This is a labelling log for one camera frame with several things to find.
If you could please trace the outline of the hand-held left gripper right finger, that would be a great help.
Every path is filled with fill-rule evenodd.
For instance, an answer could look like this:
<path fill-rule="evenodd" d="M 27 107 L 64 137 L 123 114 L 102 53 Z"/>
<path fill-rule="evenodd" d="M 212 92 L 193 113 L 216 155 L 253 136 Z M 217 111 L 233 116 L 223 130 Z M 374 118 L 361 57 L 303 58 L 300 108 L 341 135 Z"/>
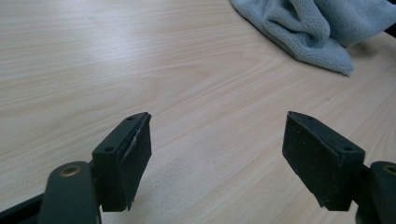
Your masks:
<path fill-rule="evenodd" d="M 360 172 L 365 152 L 321 121 L 290 111 L 282 154 L 318 204 L 346 211 L 352 202 L 352 176 Z"/>

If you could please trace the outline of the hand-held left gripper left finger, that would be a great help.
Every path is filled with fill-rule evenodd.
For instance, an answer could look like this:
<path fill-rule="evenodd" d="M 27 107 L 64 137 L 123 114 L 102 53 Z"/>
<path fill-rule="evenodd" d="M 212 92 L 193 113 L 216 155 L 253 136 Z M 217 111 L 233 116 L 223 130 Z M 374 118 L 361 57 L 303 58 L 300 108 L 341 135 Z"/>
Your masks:
<path fill-rule="evenodd" d="M 130 209 L 151 156 L 148 112 L 124 119 L 92 152 L 98 202 L 104 212 Z"/>

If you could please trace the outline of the grey-blue fleece towel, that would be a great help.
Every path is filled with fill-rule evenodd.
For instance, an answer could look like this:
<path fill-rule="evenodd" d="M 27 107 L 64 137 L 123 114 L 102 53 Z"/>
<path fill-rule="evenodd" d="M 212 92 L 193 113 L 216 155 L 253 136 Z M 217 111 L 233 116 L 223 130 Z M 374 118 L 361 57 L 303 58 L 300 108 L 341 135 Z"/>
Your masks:
<path fill-rule="evenodd" d="M 396 23 L 389 0 L 230 0 L 233 8 L 294 59 L 345 76 L 346 48 Z"/>

